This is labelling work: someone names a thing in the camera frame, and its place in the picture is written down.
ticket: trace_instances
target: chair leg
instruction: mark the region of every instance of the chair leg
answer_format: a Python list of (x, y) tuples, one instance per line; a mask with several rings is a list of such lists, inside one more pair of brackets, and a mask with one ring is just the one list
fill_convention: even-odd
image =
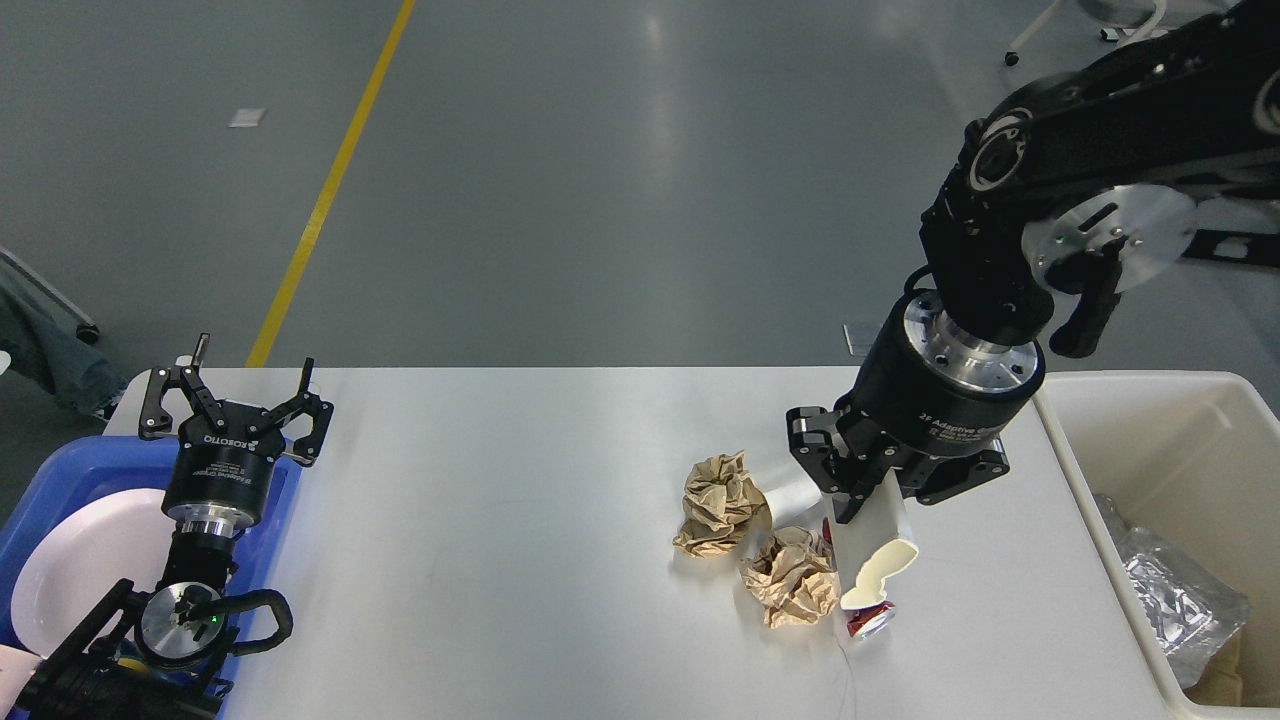
[(97, 323), (88, 316), (87, 313), (79, 309), (78, 305), (70, 301), (65, 295), (58, 291), (56, 287), (49, 283), (45, 278), (40, 275), (31, 265), (22, 261), (20, 258), (9, 251), (8, 247), (0, 245), (0, 263), (9, 265), (19, 275), (27, 279), (36, 290), (45, 293), (50, 300), (58, 304), (59, 307), (65, 310), (72, 318), (76, 318), (76, 337), (84, 342), (86, 345), (93, 345), (97, 342), (100, 332), (97, 329)]
[(1165, 13), (1169, 12), (1169, 0), (1151, 0), (1151, 4), (1155, 5), (1151, 17), (1147, 18), (1144, 23), (1138, 26), (1138, 29), (1133, 31), (1133, 35), (1121, 38), (1120, 42), (1116, 44), (1116, 47), (1124, 47), (1125, 45), (1129, 45), (1132, 42), (1142, 42), (1143, 40), (1151, 37), (1151, 33), (1155, 32), (1156, 26), (1158, 26), (1160, 22), (1165, 19)]
[(1041, 13), (1038, 18), (1032, 20), (1032, 24), (1027, 26), (1027, 29), (1024, 29), (1021, 35), (1019, 35), (1012, 42), (1009, 44), (1009, 50), (1005, 51), (1006, 65), (1018, 64), (1018, 51), (1021, 50), (1023, 45), (1027, 45), (1027, 41), (1030, 40), (1037, 32), (1039, 32), (1041, 28), (1044, 27), (1044, 23), (1052, 19), (1053, 15), (1056, 15), (1057, 12), (1062, 9), (1062, 5), (1066, 5), (1068, 1), (1069, 0), (1053, 0), (1053, 3), (1048, 8), (1044, 8), (1044, 12)]

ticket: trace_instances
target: white table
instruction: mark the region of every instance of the white table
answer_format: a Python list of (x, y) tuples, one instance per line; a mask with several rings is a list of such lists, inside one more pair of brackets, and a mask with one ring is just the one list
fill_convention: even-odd
[[(224, 717), (1167, 717), (1033, 405), (1010, 475), (910, 503), (920, 557), (868, 642), (768, 630), (732, 559), (673, 551), (695, 461), (799, 474), (785, 411), (852, 375), (317, 369), (337, 411), (270, 579), (297, 629)], [(297, 383), (204, 377), (262, 405)], [(108, 433), (134, 432), (142, 386)]]

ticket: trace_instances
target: white bin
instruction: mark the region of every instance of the white bin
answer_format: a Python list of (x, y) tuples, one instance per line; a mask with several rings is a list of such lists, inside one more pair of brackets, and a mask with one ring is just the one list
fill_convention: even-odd
[[(1280, 719), (1280, 421), (1253, 386), (1230, 373), (1055, 373), (1036, 402), (1171, 714)], [(1256, 707), (1183, 696), (1093, 492), (1248, 596), (1239, 673)]]

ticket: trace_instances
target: jeans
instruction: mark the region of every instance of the jeans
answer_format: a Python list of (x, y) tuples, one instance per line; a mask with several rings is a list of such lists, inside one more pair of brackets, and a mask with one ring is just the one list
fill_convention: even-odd
[(61, 407), (91, 415), (128, 384), (101, 352), (76, 340), (0, 269), (0, 350)]

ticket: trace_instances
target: blue bin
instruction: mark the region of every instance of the blue bin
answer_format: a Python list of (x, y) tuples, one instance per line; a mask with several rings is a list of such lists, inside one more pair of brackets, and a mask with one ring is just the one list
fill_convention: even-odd
[[(172, 438), (147, 442), (136, 437), (102, 436), (69, 442), (45, 460), (0, 530), (0, 643), (23, 647), (13, 630), (10, 603), (18, 574), (40, 541), (70, 514), (111, 493), (166, 488), (177, 456), (178, 441)], [(262, 521), (247, 529), (236, 543), (239, 570), (227, 584), (228, 594), (264, 587), (301, 474), (297, 462), (276, 461)], [(137, 589), (150, 592), (152, 588)], [(250, 639), (247, 620), (241, 621), (242, 639)], [(220, 676), (234, 679), (237, 666), (238, 659), (228, 657)], [(9, 715), (22, 716), (26, 712)]]

